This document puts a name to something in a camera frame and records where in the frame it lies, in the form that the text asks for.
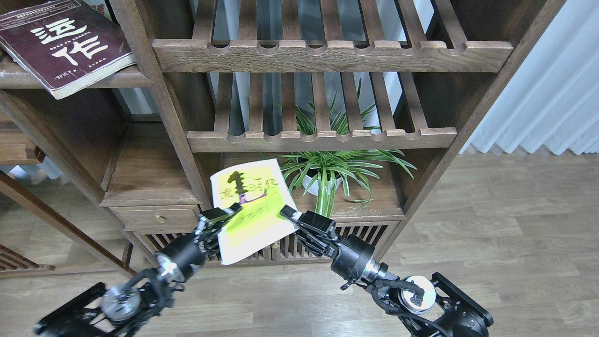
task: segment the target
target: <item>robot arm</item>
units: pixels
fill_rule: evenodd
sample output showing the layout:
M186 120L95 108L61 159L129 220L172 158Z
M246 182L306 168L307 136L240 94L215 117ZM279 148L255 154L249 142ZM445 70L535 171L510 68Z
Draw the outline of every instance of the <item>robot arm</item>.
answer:
M233 204L203 212L194 232L155 253L158 268L143 270L126 284L108 290L104 283L97 283L42 318L35 333L44 337L133 336L150 318L173 306L173 292L184 290L183 284L202 268L206 255L218 253L217 235L240 209ZM281 215L298 226L298 239L314 255L332 258L331 270L347 281L342 290L352 284L365 289L387 314L401 320L412 337L488 337L491 315L443 275L435 273L431 280L423 276L400 279L386 264L374 260L373 246L354 235L337 236L335 221L288 206ZM100 305L91 306L99 298ZM444 314L434 322L422 318L435 303Z
M431 280L423 276L403 279L388 271L387 264L374 260L374 247L351 234L337 236L335 221L314 212L301 213L285 206L281 215L298 226L298 240L315 256L333 261L331 270L347 282L369 292L374 302L389 315L397 316L413 337L488 337L493 318L440 273ZM435 321L420 315L435 303L443 315Z
M218 233L240 210L236 203L203 212L195 231L154 253L158 268L142 270L126 284L108 290L97 283L42 318L34 332L43 337L133 336L150 318L173 306L173 292L184 290L183 283L203 267L206 255L218 253ZM143 280L147 281L137 287ZM88 308L99 298L99 306Z

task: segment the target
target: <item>drawer knob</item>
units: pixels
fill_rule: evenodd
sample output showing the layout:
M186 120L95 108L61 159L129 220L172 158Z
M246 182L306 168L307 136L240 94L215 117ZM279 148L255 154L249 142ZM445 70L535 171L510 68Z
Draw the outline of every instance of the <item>drawer knob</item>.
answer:
M165 218L162 217L162 214L156 213L154 215L156 215L156 222L159 224L163 224L166 221Z

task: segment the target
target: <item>wooden cabinet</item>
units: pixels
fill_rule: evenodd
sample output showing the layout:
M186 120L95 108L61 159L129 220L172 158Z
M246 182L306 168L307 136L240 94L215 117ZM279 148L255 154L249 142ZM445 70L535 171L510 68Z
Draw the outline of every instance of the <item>wooden cabinet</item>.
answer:
M354 210L339 195L333 211L339 233L355 233L375 244L375 258L381 258L564 1L432 0L435 14L427 29L412 0L396 0L407 38L395 41L386 39L374 0L356 0L364 39L353 41L344 39L337 1L321 0L320 19L314 24L322 25L323 38L309 41L302 40L298 1L285 0L282 39L273 41L258 38L257 2L244 0L238 39L223 41L213 38L217 1L200 0L194 12L183 0L112 0L138 65L64 103L33 90L39 84L4 58L0 88L5 89L3 104L12 111L13 121L44 144L42 150L57 158L59 167L90 200L106 207L107 216L139 247L160 248L182 233L187 228L184 219L211 207L210 175L223 166L258 159L257 152L404 149L418 167L414 179L387 167L381 180L373 180L377 201ZM242 118L231 108L234 72L251 73L249 121L243 129L231 128ZM347 135L330 131L323 94L323 74L330 72L337 72L343 85L339 97L347 110ZM363 130L352 72L368 73L379 134ZM396 73L401 83L396 109L389 104L383 72ZM209 73L219 73L218 84L211 82ZM283 94L280 121L265 128L268 119L261 106L267 73L280 76ZM293 73L310 73L317 125L310 136L296 130L298 84ZM109 94L101 88L130 87L150 89L159 122L135 122L137 118L118 106L78 111L76 103L86 96ZM38 98L29 96L34 91ZM102 102L106 105L110 99ZM48 117L44 106L57 104L78 112L77 119L71 113ZM98 116L102 121L94 122ZM75 131L97 137L77 138ZM301 210L313 208L310 196L299 192L294 197ZM160 218L172 223L167 227L172 232L166 233L170 230L161 227ZM291 235L245 263L313 259Z

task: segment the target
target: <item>spider plant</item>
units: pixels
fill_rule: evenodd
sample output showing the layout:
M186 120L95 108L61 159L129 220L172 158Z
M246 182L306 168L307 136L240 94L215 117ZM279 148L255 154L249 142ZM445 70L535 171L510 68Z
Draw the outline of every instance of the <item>spider plant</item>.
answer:
M358 96L360 93L360 84L358 85ZM337 96L335 95L329 110L329 118L332 120L331 130L334 130L339 134L347 134L349 132L347 115L345 113L337 113L335 115L334 113L336 98ZM309 105L312 110L314 110L314 105L311 103L309 103ZM364 109L364 111L361 112L362 122L364 122L369 113L375 110L374 104ZM306 135L316 132L314 122L306 116L299 107L296 106L295 111L297 115L298 131ZM379 127L364 127L364 129L376 130L379 129ZM343 186L343 192L346 197L350 197L350 180L356 182L368 191L368 199L354 200L355 203L362 204L361 207L355 209L362 209L373 200L372 190L368 179L369 177L380 179L379 176L373 172L373 169L380 169L383 167L374 162L386 161L389 163L396 163L401 166L410 177L414 178L410 169L416 170L416 167L406 160L398 158L396 155L404 156L404 153L400 150L299 151L281 156L286 158L282 163L281 171L284 172L283 176L285 179L290 176L293 177L289 184L290 191L301 186L307 176L311 178L309 178L309 183L304 185L304 194L306 194L306 191L312 185L318 182L315 212L330 218L333 201L335 199L335 189L338 187L338 178L341 178L341 185Z

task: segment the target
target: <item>chinese characters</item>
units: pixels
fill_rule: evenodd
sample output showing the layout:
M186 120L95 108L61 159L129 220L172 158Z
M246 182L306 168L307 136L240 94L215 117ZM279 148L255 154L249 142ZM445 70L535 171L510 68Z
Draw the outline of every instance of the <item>chinese characters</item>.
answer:
M57 52L54 52L52 56L55 58L66 58L72 65L78 66L79 63L72 57L73 54L82 53L86 58L92 59L95 54L108 49L108 46L100 46L101 43L98 41L99 35L88 38L83 42L76 41L80 37L87 35L89 32L85 32L87 25L77 28L74 23L75 20L66 18L50 23L49 25L45 25L44 27L32 29L31 32L41 40L42 44L48 44L66 37L78 35L72 40L68 40L65 43L60 43L58 46L50 49L57 49L58 47L62 47L64 44L72 42L71 50L69 50L68 46L65 46L59 49Z

